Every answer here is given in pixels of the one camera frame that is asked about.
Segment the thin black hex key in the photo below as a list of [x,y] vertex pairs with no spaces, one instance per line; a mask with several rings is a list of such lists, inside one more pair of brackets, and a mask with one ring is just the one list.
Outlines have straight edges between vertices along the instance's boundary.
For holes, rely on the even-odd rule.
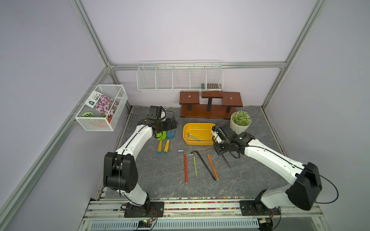
[[230,166],[229,162],[227,161],[227,159],[226,159],[225,155],[221,155],[221,157],[223,158],[223,160],[224,160],[224,162],[226,163],[227,167],[228,167],[228,168],[231,168],[231,166]]

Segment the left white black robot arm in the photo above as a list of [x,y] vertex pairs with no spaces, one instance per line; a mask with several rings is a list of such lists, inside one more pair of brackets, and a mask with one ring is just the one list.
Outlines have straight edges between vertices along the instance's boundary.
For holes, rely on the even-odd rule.
[[129,203],[125,205],[126,218],[144,218],[155,212],[158,217],[158,207],[152,206],[148,193],[138,184],[136,158],[146,142],[157,134],[176,129],[178,122],[174,118],[164,120],[143,119],[137,125],[134,133],[115,152],[108,152],[104,157],[103,185],[118,191]]

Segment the yellow hex key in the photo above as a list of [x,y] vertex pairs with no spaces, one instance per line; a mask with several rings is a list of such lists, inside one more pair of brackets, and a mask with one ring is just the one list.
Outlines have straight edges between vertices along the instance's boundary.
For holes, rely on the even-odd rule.
[[205,139],[212,139],[211,136],[205,136],[205,135],[199,135],[199,134],[192,134],[192,133],[188,133],[187,135],[191,134],[192,136],[194,136],[195,138],[205,138]]

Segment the large black hex key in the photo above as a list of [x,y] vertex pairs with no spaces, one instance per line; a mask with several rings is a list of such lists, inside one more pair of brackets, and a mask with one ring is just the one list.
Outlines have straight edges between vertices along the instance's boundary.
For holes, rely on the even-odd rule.
[[191,154],[194,156],[194,155],[197,155],[199,157],[199,159],[201,160],[202,164],[205,166],[205,168],[207,169],[207,171],[209,172],[209,174],[211,175],[212,179],[214,181],[216,181],[216,177],[214,176],[214,174],[211,172],[210,168],[207,166],[205,160],[203,159],[203,157],[201,156],[201,154],[198,152],[198,151],[192,151]]

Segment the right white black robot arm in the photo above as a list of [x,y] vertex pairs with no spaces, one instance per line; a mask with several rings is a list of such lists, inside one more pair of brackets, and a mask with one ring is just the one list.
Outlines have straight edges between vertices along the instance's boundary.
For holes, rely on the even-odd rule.
[[227,133],[214,128],[212,133],[214,149],[218,155],[227,152],[245,155],[275,171],[287,182],[285,186],[272,190],[265,189],[257,195],[252,206],[257,214],[285,206],[295,206],[309,211],[317,202],[322,191],[321,180],[324,177],[320,175],[315,164],[311,162],[303,164],[289,159],[246,132],[237,135],[233,131]]

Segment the orange hex key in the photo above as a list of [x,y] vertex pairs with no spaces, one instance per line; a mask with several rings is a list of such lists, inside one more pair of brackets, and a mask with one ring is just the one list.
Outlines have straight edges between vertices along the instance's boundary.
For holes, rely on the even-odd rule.
[[211,151],[212,151],[211,149],[207,150],[207,157],[208,157],[208,160],[209,160],[209,162],[211,164],[211,167],[213,169],[214,176],[215,176],[216,180],[219,182],[218,174],[217,174],[217,172],[215,170],[214,164],[213,164],[212,159],[211,159],[211,156],[210,156],[210,152]]

